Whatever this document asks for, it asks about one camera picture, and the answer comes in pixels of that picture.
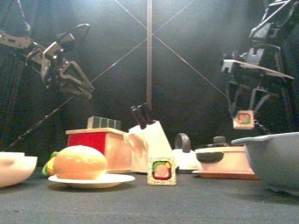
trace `knife handle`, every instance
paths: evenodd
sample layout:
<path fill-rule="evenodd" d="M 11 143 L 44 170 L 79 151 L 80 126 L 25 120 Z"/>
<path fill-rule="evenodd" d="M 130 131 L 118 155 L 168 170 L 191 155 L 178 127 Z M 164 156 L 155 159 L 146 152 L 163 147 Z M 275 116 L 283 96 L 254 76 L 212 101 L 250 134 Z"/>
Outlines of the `knife handle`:
<path fill-rule="evenodd" d="M 140 109 L 134 108 L 132 113 L 134 113 L 134 116 L 135 116 L 136 123 L 139 124 L 140 129 L 143 130 L 146 128 L 146 119 L 143 117 Z"/>
<path fill-rule="evenodd" d="M 147 124 L 154 124 L 155 120 L 152 119 L 152 116 L 151 116 L 151 109 L 148 107 L 148 104 L 144 103 L 143 105 L 139 105 L 138 107 L 140 108 L 143 112 L 144 119 L 147 120 Z"/>

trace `black backdrop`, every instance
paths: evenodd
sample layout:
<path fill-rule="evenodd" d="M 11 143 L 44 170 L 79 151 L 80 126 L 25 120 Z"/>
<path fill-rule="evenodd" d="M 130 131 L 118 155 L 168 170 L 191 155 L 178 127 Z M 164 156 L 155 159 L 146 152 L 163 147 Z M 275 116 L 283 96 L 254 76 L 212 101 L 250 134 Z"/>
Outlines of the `black backdrop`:
<path fill-rule="evenodd" d="M 9 2 L 1 3 L 3 12 Z M 77 61 L 94 81 L 92 99 L 73 98 L 8 149 L 39 156 L 41 165 L 52 151 L 67 146 L 65 130 L 84 129 L 91 116 L 120 120 L 123 131 L 136 125 L 130 108 L 146 102 L 147 1 L 28 0 L 21 3 L 32 25 L 32 38 L 44 45 L 76 25 L 91 26 L 84 41 L 65 57 Z M 21 19 L 16 6 L 3 27 L 12 34 Z M 223 53 L 248 50 L 248 34 L 263 14 L 264 5 L 259 0 L 154 0 L 152 112 L 172 146 L 175 135 L 182 132 L 190 136 L 192 148 L 211 143 L 215 136 L 226 136 L 230 141 L 264 134 L 259 129 L 232 129 L 226 96 L 230 77 L 220 73 Z M 298 35 L 292 35 L 286 46 L 288 74 L 296 76 Z M 5 148 L 68 98 L 45 89 L 40 75 L 28 66 L 21 72 L 15 71 L 7 61 L 21 62 L 9 56 L 9 49 L 0 50 L 1 145 Z M 259 121 L 272 133 L 288 131 L 282 105 L 276 99 L 260 109 Z"/>

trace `gray bowl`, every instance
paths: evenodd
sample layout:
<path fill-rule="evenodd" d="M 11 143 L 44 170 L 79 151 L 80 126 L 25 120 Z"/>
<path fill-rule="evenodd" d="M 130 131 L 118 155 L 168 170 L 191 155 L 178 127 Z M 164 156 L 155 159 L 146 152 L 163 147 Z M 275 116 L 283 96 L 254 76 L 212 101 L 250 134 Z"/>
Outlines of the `gray bowl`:
<path fill-rule="evenodd" d="M 299 196 L 299 132 L 246 137 L 231 143 L 246 145 L 251 169 L 270 188 Z"/>

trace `metal pole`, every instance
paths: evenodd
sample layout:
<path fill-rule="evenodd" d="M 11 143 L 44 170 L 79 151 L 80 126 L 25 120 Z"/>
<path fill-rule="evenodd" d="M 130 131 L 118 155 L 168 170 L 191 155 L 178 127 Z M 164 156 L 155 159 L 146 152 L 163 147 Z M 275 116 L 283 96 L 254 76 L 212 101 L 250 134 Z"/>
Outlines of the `metal pole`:
<path fill-rule="evenodd" d="M 150 109 L 152 109 L 152 0 L 147 0 L 147 90 L 146 101 Z"/>

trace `gray table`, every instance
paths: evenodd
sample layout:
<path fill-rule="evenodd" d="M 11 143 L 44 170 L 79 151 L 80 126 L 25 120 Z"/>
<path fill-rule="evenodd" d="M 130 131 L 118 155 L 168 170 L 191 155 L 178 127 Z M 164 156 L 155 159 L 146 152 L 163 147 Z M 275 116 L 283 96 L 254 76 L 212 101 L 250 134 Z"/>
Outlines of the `gray table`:
<path fill-rule="evenodd" d="M 0 223 L 299 223 L 299 197 L 259 180 L 179 174 L 178 185 L 146 183 L 146 175 L 107 189 L 51 182 L 37 168 L 20 185 L 0 189 Z"/>

